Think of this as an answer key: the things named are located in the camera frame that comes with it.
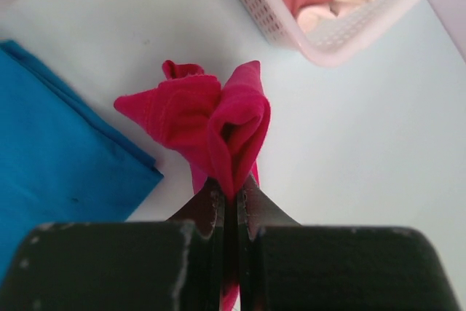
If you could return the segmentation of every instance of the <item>white table surface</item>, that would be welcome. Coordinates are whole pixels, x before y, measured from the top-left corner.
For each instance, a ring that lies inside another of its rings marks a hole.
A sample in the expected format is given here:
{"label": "white table surface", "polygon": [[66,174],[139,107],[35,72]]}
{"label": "white table surface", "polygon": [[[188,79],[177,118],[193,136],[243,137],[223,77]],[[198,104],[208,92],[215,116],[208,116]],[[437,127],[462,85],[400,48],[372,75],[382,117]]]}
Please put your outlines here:
{"label": "white table surface", "polygon": [[201,64],[223,82],[260,60],[272,103],[262,189],[303,224],[422,230],[466,305],[466,65],[426,1],[335,69],[269,46],[238,0],[19,0],[0,36],[157,158],[165,179],[132,220],[166,219],[192,196],[191,179],[114,99],[156,86],[165,59]]}

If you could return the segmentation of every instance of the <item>white plastic basket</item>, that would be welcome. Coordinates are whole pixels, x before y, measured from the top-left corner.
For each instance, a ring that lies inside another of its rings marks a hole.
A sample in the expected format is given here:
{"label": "white plastic basket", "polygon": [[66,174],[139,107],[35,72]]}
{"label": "white plastic basket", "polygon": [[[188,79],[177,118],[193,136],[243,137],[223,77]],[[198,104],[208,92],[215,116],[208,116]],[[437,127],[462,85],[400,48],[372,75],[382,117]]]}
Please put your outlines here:
{"label": "white plastic basket", "polygon": [[319,66],[337,66],[379,38],[419,0],[376,0],[305,34],[282,0],[242,0],[269,43],[299,50]]}

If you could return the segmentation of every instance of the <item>white wall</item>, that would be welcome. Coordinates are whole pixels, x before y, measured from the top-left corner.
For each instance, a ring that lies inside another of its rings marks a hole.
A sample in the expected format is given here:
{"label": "white wall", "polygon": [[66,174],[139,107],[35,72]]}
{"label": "white wall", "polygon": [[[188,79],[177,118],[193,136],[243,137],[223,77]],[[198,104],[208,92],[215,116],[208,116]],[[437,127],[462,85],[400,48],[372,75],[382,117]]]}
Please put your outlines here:
{"label": "white wall", "polygon": [[466,0],[429,0],[466,59]]}

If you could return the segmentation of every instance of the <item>blue fabric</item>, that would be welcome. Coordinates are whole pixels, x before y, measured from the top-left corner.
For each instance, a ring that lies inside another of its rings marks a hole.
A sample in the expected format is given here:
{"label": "blue fabric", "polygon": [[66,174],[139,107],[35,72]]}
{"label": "blue fabric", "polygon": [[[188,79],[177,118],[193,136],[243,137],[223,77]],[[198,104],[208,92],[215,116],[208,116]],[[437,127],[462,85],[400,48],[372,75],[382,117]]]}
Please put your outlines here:
{"label": "blue fabric", "polygon": [[0,44],[0,281],[24,236],[51,221],[124,221],[162,179],[43,63]]}

